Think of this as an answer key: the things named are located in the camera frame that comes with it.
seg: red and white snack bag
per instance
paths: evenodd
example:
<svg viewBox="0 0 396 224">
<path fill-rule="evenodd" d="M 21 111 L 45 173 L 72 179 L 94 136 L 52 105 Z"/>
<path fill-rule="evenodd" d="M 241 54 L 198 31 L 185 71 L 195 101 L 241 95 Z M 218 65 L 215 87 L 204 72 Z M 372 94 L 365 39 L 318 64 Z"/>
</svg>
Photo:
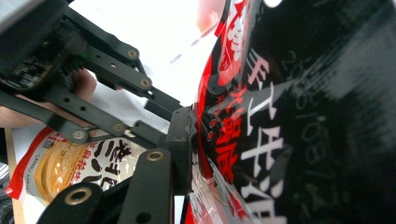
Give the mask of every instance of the red and white snack bag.
<svg viewBox="0 0 396 224">
<path fill-rule="evenodd" d="M 78 145 L 47 127 L 18 163 L 6 193 L 21 201 L 31 194 L 49 204 L 63 189 L 79 182 L 92 182 L 107 190 L 134 173 L 144 151 L 125 138 Z"/>
</svg>

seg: white surface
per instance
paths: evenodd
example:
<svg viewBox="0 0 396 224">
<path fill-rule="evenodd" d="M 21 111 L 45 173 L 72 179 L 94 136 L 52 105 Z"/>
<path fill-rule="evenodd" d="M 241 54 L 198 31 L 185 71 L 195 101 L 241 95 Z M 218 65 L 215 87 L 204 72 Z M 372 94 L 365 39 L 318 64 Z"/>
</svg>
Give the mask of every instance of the white surface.
<svg viewBox="0 0 396 224">
<path fill-rule="evenodd" d="M 190 46 L 200 36 L 195 26 L 196 0 L 77 0 L 71 7 L 139 49 L 140 59 L 154 87 L 184 106 L 194 103 L 202 71 L 216 39 L 210 35 Z M 170 63 L 180 53 L 182 57 Z M 142 119 L 165 131 L 168 122 L 145 111 L 145 102 L 127 91 L 113 91 L 103 85 L 98 86 L 92 97 L 94 105 L 128 125 Z M 17 161 L 43 127 L 35 125 L 13 130 Z M 178 219 L 183 198 L 176 197 L 175 204 Z M 36 223 L 44 208 L 38 200 L 28 196 L 23 204 L 26 223 Z"/>
</svg>

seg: human hand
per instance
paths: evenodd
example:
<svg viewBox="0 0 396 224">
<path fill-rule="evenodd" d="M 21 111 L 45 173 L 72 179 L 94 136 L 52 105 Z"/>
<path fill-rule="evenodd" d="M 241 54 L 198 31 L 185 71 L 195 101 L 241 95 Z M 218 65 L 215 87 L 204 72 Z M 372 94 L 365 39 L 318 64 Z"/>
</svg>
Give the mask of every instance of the human hand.
<svg viewBox="0 0 396 224">
<path fill-rule="evenodd" d="M 96 88 L 96 80 L 95 78 L 85 69 L 83 70 L 78 70 L 74 75 L 73 75 L 73 80 L 75 82 L 75 90 L 74 94 L 78 96 L 79 98 L 89 101 L 92 97 L 93 91 Z M 23 99 L 29 100 L 23 96 L 18 95 L 18 97 L 21 97 Z M 79 125 L 88 125 L 87 123 L 79 120 L 78 118 L 72 116 L 71 114 L 65 112 L 61 108 L 59 108 L 56 105 L 53 105 L 51 103 L 38 103 L 34 102 L 32 100 L 29 100 L 30 102 L 40 105 L 42 107 L 45 107 L 54 113 L 65 117 L 67 119 L 70 119 Z M 28 117 L 26 115 L 23 115 L 19 112 L 16 112 L 14 110 L 8 109 L 4 106 L 0 106 L 0 127 L 1 128 L 20 128 L 20 127 L 25 127 L 29 126 L 32 124 L 37 124 L 41 123 L 40 120 Z"/>
</svg>

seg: black snack package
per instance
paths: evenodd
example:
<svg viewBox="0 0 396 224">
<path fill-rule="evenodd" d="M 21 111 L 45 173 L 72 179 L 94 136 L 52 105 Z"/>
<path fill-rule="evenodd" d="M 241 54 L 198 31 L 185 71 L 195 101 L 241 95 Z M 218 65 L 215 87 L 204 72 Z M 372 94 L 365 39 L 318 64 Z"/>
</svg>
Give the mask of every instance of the black snack package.
<svg viewBox="0 0 396 224">
<path fill-rule="evenodd" d="M 395 2 L 270 2 L 228 2 L 194 106 L 219 219 L 396 223 Z"/>
</svg>

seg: crinkled plastic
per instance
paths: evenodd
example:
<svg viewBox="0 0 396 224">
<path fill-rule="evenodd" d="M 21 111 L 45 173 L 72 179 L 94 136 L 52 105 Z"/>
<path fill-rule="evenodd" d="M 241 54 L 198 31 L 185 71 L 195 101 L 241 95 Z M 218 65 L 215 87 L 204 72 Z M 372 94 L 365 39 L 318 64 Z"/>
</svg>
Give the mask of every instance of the crinkled plastic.
<svg viewBox="0 0 396 224">
<path fill-rule="evenodd" d="M 21 201 L 31 194 L 49 204 L 63 189 L 79 182 L 107 190 L 133 175 L 144 151 L 125 138 L 78 145 L 47 127 L 18 163 L 6 193 Z"/>
<path fill-rule="evenodd" d="M 194 106 L 190 220 L 396 223 L 395 3 L 229 4 Z"/>
</svg>

